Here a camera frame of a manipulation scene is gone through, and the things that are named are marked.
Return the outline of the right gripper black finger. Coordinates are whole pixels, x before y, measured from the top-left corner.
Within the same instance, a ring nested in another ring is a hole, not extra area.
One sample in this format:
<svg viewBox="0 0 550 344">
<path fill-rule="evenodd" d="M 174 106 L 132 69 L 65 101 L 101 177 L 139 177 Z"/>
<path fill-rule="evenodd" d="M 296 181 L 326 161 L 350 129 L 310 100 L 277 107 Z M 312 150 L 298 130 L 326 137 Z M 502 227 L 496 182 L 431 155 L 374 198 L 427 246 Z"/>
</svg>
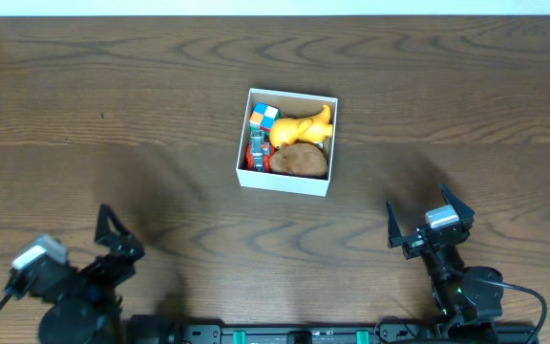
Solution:
<svg viewBox="0 0 550 344">
<path fill-rule="evenodd" d="M 442 197 L 446 204 L 451 205 L 465 229 L 471 229 L 474 223 L 475 212 L 462 202 L 445 184 L 440 185 Z"/>
<path fill-rule="evenodd" d="M 403 243 L 403 236 L 390 201 L 386 201 L 386 207 L 388 212 L 388 247 L 400 247 Z"/>
</svg>

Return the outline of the orange toy dinosaur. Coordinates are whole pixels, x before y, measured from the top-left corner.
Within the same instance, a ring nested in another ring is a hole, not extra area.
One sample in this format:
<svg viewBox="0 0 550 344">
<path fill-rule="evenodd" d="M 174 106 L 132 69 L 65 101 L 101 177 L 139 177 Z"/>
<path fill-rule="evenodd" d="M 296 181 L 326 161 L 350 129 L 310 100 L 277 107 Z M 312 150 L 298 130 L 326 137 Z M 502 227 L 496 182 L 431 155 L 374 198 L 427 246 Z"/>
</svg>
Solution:
<svg viewBox="0 0 550 344">
<path fill-rule="evenodd" d="M 269 141 L 276 148 L 292 145 L 297 141 L 323 142 L 334 133 L 334 125 L 330 120 L 331 109 L 328 105 L 324 105 L 320 113 L 310 117 L 277 119 L 269 132 Z"/>
</svg>

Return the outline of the brown plush toy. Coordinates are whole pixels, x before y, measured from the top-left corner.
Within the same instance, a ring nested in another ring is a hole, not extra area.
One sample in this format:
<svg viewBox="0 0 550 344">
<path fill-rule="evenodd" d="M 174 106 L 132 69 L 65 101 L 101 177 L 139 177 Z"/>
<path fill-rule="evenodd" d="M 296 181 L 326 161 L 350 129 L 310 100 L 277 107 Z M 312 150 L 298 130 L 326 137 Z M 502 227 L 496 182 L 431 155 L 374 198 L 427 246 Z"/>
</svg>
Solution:
<svg viewBox="0 0 550 344">
<path fill-rule="evenodd" d="M 322 178 L 328 172 L 328 162 L 324 153 L 311 143 L 294 143 L 275 152 L 270 160 L 273 173 Z"/>
</svg>

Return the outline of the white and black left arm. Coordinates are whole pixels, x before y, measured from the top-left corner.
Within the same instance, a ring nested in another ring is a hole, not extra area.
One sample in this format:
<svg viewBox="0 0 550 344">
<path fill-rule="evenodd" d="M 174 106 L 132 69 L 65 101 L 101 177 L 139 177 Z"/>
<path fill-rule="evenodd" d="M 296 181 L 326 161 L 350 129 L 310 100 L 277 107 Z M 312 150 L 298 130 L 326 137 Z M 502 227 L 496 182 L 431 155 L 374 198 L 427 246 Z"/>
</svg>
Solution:
<svg viewBox="0 0 550 344">
<path fill-rule="evenodd" d="M 140 241 L 102 204 L 97 215 L 95 243 L 109 249 L 83 269 L 47 259 L 33 294 L 53 306 L 42 317 L 41 343 L 120 343 L 121 298 L 116 287 L 135 275 L 135 262 L 143 257 Z"/>
</svg>

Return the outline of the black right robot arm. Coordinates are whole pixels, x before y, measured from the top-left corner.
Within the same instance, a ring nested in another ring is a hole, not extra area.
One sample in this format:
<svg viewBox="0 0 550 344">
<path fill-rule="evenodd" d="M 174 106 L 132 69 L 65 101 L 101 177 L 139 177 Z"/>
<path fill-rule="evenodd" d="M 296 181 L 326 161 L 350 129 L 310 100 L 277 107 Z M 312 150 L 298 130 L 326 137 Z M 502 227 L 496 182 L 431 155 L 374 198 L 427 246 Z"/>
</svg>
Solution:
<svg viewBox="0 0 550 344">
<path fill-rule="evenodd" d="M 468 267 L 457 247 L 470 237 L 475 212 L 451 189 L 440 186 L 444 205 L 425 213 L 425 223 L 404 235 L 392 205 L 388 213 L 388 247 L 400 247 L 407 260 L 421 258 L 432 283 L 433 298 L 453 325 L 487 323 L 502 316 L 501 273 Z"/>
</svg>

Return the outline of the red and grey toy truck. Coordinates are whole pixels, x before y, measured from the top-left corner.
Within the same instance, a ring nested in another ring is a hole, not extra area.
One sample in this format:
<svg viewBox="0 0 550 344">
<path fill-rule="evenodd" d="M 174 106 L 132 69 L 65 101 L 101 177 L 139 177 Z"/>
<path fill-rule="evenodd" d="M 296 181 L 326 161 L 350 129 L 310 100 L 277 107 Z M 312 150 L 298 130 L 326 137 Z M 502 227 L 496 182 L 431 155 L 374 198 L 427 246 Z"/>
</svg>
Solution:
<svg viewBox="0 0 550 344">
<path fill-rule="evenodd" d="M 245 151 L 247 169 L 270 173 L 270 158 L 274 153 L 275 147 L 270 143 L 266 132 L 252 131 Z"/>
</svg>

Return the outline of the colourful two-by-two puzzle cube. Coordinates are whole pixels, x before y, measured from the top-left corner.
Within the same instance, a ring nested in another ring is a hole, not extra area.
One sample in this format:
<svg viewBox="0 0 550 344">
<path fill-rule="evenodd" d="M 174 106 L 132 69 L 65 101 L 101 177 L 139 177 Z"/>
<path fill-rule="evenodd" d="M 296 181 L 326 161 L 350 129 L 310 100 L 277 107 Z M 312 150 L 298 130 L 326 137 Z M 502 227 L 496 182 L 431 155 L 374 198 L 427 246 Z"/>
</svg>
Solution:
<svg viewBox="0 0 550 344">
<path fill-rule="evenodd" d="M 250 129 L 252 131 L 262 130 L 269 133 L 279 116 L 280 110 L 278 108 L 258 102 L 248 120 Z"/>
</svg>

